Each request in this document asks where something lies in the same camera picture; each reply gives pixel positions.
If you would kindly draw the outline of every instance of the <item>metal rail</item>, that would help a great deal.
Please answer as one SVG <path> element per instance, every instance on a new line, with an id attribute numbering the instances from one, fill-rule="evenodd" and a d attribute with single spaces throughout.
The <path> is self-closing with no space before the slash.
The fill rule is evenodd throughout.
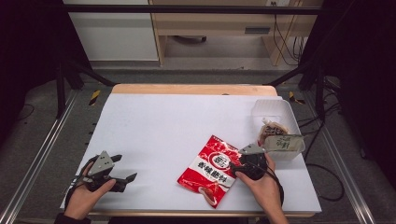
<path id="1" fill-rule="evenodd" d="M 312 113 L 316 115 L 316 110 L 313 107 L 314 105 L 314 96 L 312 92 L 303 91 L 304 98 L 307 100 L 307 104 L 311 109 Z M 326 125 L 322 128 L 322 135 L 324 137 L 324 142 L 327 145 L 326 148 L 328 150 L 329 156 L 332 160 L 332 164 L 334 165 L 335 170 L 340 175 L 341 180 L 343 181 L 346 194 L 349 197 L 350 203 L 352 204 L 353 209 L 355 210 L 356 216 L 362 224 L 374 224 L 375 220 L 368 207 L 366 201 L 364 201 L 363 196 L 361 195 L 361 191 L 359 190 L 358 185 L 352 177 L 352 174 L 349 172 L 341 154 L 338 151 L 337 146 L 332 140 L 332 136 L 329 133 L 329 130 L 326 128 Z"/>
<path id="2" fill-rule="evenodd" d="M 21 207 L 27 195 L 29 194 L 33 184 L 35 183 L 35 180 L 37 179 L 38 174 L 40 173 L 40 170 L 43 167 L 46 158 L 50 154 L 50 151 L 52 150 L 52 147 L 60 131 L 62 130 L 62 127 L 64 126 L 67 117 L 70 114 L 70 111 L 76 101 L 77 96 L 78 96 L 78 91 L 71 90 L 69 98 L 67 99 L 66 102 L 66 109 L 64 113 L 59 119 L 56 119 L 55 122 L 53 123 L 52 128 L 49 131 L 49 134 L 47 135 L 43 145 L 37 152 L 37 155 L 35 156 L 35 159 L 32 162 L 25 177 L 18 186 L 18 189 L 14 193 L 6 209 L 2 212 L 0 216 L 1 224 L 13 223 L 15 218 L 17 217 L 17 214 L 20 212 Z"/>

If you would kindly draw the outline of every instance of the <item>plastic container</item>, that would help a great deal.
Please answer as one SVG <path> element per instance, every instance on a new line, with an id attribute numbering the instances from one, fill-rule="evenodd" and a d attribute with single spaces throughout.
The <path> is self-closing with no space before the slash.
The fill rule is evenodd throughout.
<path id="1" fill-rule="evenodd" d="M 255 133 L 259 136 L 264 119 L 277 122 L 288 128 L 288 134 L 301 134 L 289 102 L 278 99 L 258 100 L 251 110 Z M 305 150 L 305 143 L 296 151 L 271 151 L 268 154 L 275 161 L 291 161 Z"/>

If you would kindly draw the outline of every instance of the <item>white cabinet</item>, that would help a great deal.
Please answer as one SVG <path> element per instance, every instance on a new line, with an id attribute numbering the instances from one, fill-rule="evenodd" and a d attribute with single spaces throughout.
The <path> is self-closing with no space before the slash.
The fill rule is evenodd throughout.
<path id="1" fill-rule="evenodd" d="M 65 4 L 147 5 L 147 0 L 64 0 Z M 90 61 L 158 61 L 149 13 L 69 13 Z"/>

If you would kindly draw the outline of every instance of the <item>red and white packaging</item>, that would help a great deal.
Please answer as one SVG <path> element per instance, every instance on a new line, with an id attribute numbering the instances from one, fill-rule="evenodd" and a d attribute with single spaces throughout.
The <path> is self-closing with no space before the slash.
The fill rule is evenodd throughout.
<path id="1" fill-rule="evenodd" d="M 236 147 L 212 135 L 204 148 L 177 182 L 184 188 L 204 195 L 216 208 L 236 177 L 230 162 L 241 165 Z"/>

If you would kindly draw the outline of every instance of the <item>wooden edge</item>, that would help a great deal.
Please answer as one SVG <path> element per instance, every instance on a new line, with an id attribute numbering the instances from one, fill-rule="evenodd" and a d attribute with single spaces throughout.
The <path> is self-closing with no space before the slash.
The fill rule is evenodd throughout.
<path id="1" fill-rule="evenodd" d="M 111 93 L 277 96 L 273 86 L 258 85 L 118 84 Z"/>
<path id="2" fill-rule="evenodd" d="M 203 211 L 92 211 L 93 216 L 107 217 L 265 217 L 264 212 L 203 212 Z M 312 217 L 314 212 L 285 213 L 286 217 Z"/>

